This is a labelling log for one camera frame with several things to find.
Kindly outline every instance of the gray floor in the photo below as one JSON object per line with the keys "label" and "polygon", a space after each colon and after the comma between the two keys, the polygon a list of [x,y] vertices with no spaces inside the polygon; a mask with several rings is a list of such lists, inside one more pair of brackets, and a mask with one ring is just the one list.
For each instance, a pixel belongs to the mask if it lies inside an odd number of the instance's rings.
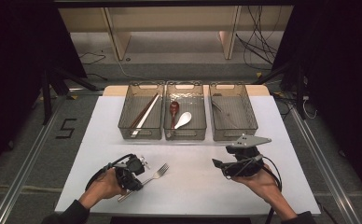
{"label": "gray floor", "polygon": [[[241,33],[243,38],[249,33]],[[82,55],[86,52],[103,54],[105,58],[94,64],[85,64],[87,73],[107,78],[103,80],[89,75],[88,81],[99,86],[126,84],[130,80],[148,79],[199,79],[203,82],[212,80],[232,80],[250,83],[257,80],[257,73],[267,74],[267,70],[253,69],[244,63],[244,47],[236,41],[231,60],[225,60],[217,33],[135,33],[132,36],[125,60],[121,67],[115,61],[106,34],[72,34],[77,51]],[[271,45],[276,48],[282,37],[281,32],[272,34]],[[83,63],[91,63],[102,56],[86,55],[81,58]],[[270,68],[259,58],[246,52],[245,60],[253,66]],[[279,91],[277,77],[268,83],[271,91]],[[81,89],[73,82],[68,82],[72,89]],[[54,99],[59,110],[49,135],[34,162],[32,170],[23,183],[21,194],[10,209],[6,223],[39,223],[44,216],[52,213],[60,197],[65,180],[72,167],[84,132],[89,124],[91,113],[101,93],[90,91],[72,91],[74,98]],[[278,102],[279,112],[284,114],[288,107]],[[0,203],[7,194],[18,171],[35,143],[35,139],[44,128],[43,102],[37,99],[34,108],[13,139],[14,148],[5,151],[0,158]],[[333,193],[312,156],[311,150],[302,135],[292,112],[283,116],[285,126],[299,157],[304,174],[317,201],[320,202],[338,223],[347,223],[341,209],[334,200]],[[67,135],[61,131],[65,119],[75,128],[71,138],[57,139],[56,136]],[[330,161],[330,168],[340,181],[341,187],[352,203],[362,223],[362,183],[348,161],[338,153],[339,147],[333,140],[326,124],[317,116],[306,119],[320,149]],[[109,223],[110,217],[92,216],[88,223]],[[253,223],[264,223],[265,217],[252,217]],[[316,217],[317,223],[332,223],[323,212]],[[275,217],[272,223],[279,223]]]}

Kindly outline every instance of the white table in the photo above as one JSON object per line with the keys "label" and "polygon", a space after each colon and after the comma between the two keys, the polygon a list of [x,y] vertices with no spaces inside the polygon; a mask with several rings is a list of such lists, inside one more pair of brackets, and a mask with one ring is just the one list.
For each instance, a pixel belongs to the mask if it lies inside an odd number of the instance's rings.
{"label": "white table", "polygon": [[[272,159],[283,179],[283,194],[297,213],[320,214],[300,167],[277,106],[271,96],[250,96],[258,122],[256,136],[271,138],[258,150]],[[94,108],[76,160],[67,178],[55,212],[63,212],[78,199],[93,174],[118,158],[133,153],[144,155],[151,165],[137,176],[142,182],[165,162],[166,175],[151,181],[124,202],[117,197],[97,203],[91,213],[108,216],[152,217],[251,217],[267,215],[269,205],[246,186],[227,180],[212,159],[235,161],[226,143],[213,141],[208,101],[204,141],[126,141],[118,129],[123,96],[101,96]]]}

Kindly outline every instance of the aluminum rail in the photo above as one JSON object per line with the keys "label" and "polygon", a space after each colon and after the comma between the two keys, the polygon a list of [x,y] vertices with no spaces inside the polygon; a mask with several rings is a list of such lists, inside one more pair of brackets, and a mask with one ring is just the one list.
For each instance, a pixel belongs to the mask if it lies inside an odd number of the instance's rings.
{"label": "aluminum rail", "polygon": [[27,155],[26,159],[24,160],[23,165],[21,166],[18,174],[16,175],[12,185],[10,186],[6,196],[4,197],[3,201],[0,203],[0,223],[6,223],[7,218],[18,199],[21,190],[23,188],[24,183],[26,182],[27,178],[33,166],[35,165],[35,161],[41,152],[42,147],[45,144],[45,141],[48,138],[49,132],[53,126],[54,120],[57,118],[59,109],[62,107],[63,103],[65,102],[65,96],[59,96],[55,102],[53,107],[53,116],[51,116],[50,120],[48,121],[47,125],[44,125],[39,132],[38,137],[35,139],[32,148],[30,149],[29,154]]}
{"label": "aluminum rail", "polygon": [[321,150],[321,147],[318,145],[317,141],[314,138],[312,131],[310,130],[306,120],[302,120],[298,112],[292,109],[292,116],[297,122],[300,132],[303,135],[310,151],[312,152],[315,163],[318,166],[323,178],[325,179],[327,186],[341,210],[346,223],[357,224],[362,223],[356,210],[354,209],[352,202],[347,196],[344,188],[341,186],[338,178],[335,176],[329,162],[326,159],[326,156]]}

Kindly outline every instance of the metal utensil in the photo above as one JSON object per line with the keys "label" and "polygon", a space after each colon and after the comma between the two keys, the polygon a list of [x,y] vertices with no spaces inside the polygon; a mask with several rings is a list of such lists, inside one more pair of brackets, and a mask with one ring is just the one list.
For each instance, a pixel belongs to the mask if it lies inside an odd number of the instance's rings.
{"label": "metal utensil", "polygon": [[180,119],[178,120],[177,124],[175,124],[174,128],[177,129],[183,125],[186,125],[192,119],[192,114],[189,112],[185,112],[181,115]]}
{"label": "metal utensil", "polygon": [[235,129],[237,125],[230,119],[230,113],[226,113],[216,102],[211,101],[211,104],[222,114],[222,117]]}
{"label": "metal utensil", "polygon": [[[147,184],[149,181],[153,180],[153,179],[159,179],[161,178],[164,173],[166,173],[166,171],[169,169],[169,165],[167,163],[164,163],[163,166],[161,166],[161,168],[148,180],[143,182],[143,185]],[[134,190],[129,190],[125,195],[122,195],[118,198],[118,202],[123,202],[126,198],[128,198],[129,196],[131,196],[134,193]]]}
{"label": "metal utensil", "polygon": [[172,129],[174,129],[175,126],[175,114],[178,113],[178,110],[180,109],[180,104],[177,101],[172,101],[170,104],[170,113],[172,114]]}

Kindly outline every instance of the wrist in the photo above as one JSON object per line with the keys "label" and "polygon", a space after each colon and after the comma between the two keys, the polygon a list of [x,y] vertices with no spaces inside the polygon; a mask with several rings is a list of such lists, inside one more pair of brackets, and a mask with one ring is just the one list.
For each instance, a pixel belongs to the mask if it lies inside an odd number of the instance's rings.
{"label": "wrist", "polygon": [[282,221],[298,216],[281,193],[270,195],[267,203],[271,205],[277,216],[279,216]]}
{"label": "wrist", "polygon": [[99,197],[90,194],[88,191],[84,192],[79,198],[79,202],[88,210],[90,210],[99,201]]}

